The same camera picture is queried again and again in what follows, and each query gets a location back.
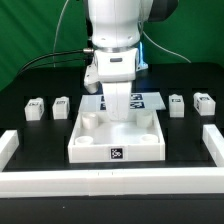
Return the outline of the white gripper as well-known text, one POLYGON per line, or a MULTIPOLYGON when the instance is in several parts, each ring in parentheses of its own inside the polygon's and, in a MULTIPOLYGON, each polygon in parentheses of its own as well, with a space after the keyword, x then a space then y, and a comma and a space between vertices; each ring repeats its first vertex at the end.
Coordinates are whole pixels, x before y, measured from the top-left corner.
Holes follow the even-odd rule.
POLYGON ((106 111, 113 121, 128 118, 132 87, 132 83, 128 81, 136 78, 137 62, 137 48, 123 52, 96 50, 92 63, 86 68, 85 88, 89 93, 96 93, 98 83, 103 83, 106 111))

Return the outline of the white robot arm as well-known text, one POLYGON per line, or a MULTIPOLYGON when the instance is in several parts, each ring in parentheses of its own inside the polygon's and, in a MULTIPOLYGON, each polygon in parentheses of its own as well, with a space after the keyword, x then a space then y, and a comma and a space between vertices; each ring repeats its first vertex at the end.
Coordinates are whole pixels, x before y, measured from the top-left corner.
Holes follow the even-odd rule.
POLYGON ((103 90, 112 120, 128 118, 132 81, 139 69, 140 33, 144 22, 166 20, 179 0, 85 0, 95 47, 86 68, 88 92, 103 90))

